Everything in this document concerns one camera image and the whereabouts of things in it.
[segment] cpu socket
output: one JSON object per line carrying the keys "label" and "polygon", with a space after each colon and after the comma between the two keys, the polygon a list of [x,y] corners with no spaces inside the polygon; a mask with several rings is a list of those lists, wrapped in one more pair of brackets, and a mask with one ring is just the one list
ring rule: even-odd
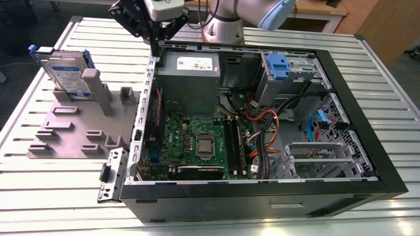
{"label": "cpu socket", "polygon": [[215,137],[196,136],[196,156],[204,160],[211,160],[216,155]]}

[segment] motherboard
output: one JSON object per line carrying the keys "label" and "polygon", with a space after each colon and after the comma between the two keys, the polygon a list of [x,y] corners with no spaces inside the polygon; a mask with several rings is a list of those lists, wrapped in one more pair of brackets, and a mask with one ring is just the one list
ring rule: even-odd
{"label": "motherboard", "polygon": [[170,117],[163,148],[148,154],[143,173],[151,180],[248,179],[248,151],[239,118]]}

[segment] hard drive label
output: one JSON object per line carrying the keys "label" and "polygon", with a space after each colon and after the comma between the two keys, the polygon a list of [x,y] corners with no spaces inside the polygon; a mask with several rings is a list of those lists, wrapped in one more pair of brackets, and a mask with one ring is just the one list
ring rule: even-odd
{"label": "hard drive label", "polygon": [[83,99],[91,95],[87,83],[82,79],[82,70],[74,66],[54,66],[52,73],[70,95]]}

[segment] wire bundle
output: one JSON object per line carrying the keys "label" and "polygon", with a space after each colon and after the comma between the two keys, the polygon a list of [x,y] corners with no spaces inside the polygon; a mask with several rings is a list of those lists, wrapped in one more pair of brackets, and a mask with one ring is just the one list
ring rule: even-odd
{"label": "wire bundle", "polygon": [[274,122],[275,117],[279,116],[284,112],[284,110],[302,98],[310,97],[310,96],[327,96],[328,92],[310,92],[304,94],[298,94],[294,97],[291,97],[284,103],[279,106],[276,110],[276,116],[272,116],[268,121],[264,124],[264,127],[262,129],[262,133],[258,137],[256,141],[256,149],[259,153],[259,169],[258,169],[258,175],[256,178],[259,179],[268,179],[270,178],[270,160],[268,160],[268,151],[266,149],[266,131],[270,128],[270,124]]}

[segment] power supply label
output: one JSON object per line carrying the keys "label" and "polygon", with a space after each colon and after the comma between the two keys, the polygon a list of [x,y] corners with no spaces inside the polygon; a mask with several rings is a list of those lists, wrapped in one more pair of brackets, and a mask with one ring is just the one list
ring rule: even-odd
{"label": "power supply label", "polygon": [[52,73],[67,93],[79,99],[91,95],[91,90],[86,81],[82,79],[83,72],[79,67],[54,66]]}
{"label": "power supply label", "polygon": [[212,70],[211,58],[179,57],[176,60],[178,70]]}

